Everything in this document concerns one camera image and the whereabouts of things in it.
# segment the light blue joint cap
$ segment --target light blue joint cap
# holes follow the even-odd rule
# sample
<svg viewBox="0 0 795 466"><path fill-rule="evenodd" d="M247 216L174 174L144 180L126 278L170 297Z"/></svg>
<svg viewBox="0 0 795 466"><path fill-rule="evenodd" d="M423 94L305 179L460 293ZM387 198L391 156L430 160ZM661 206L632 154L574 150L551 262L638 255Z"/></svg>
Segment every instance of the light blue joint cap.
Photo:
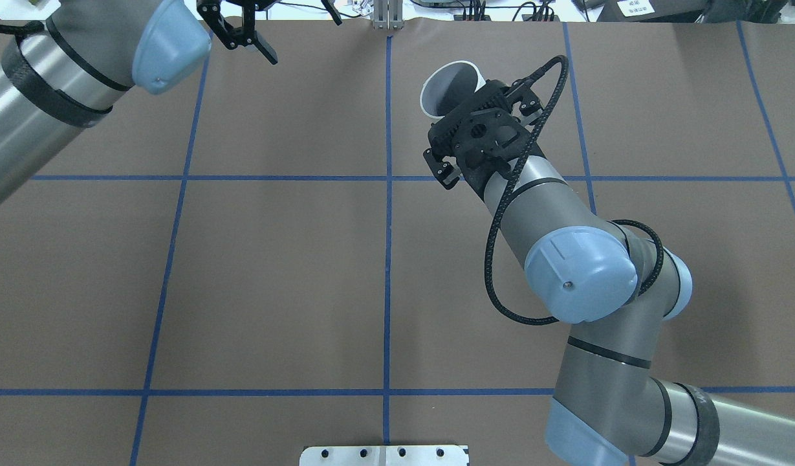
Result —
<svg viewBox="0 0 795 466"><path fill-rule="evenodd" d="M615 312L639 280L621 241L593 227L551 231L527 253L524 272L551 315L570 324Z"/></svg>
<svg viewBox="0 0 795 466"><path fill-rule="evenodd" d="M670 320L678 316L679 313L682 312L685 306L690 303L690 297L693 296L693 277L690 275L690 269L688 266L685 265L683 260L679 259L676 254L670 252L669 249L664 248L670 257L673 258L673 263L676 266L676 272L679 273L679 299L676 300L676 304L673 306L673 310L667 313L664 316L663 320Z"/></svg>
<svg viewBox="0 0 795 466"><path fill-rule="evenodd" d="M550 399L545 437L551 451L572 466L623 466L627 463L627 454L555 398Z"/></svg>
<svg viewBox="0 0 795 466"><path fill-rule="evenodd" d="M133 58L133 81L151 94L169 91L210 53L210 36L181 0L164 0L149 18Z"/></svg>

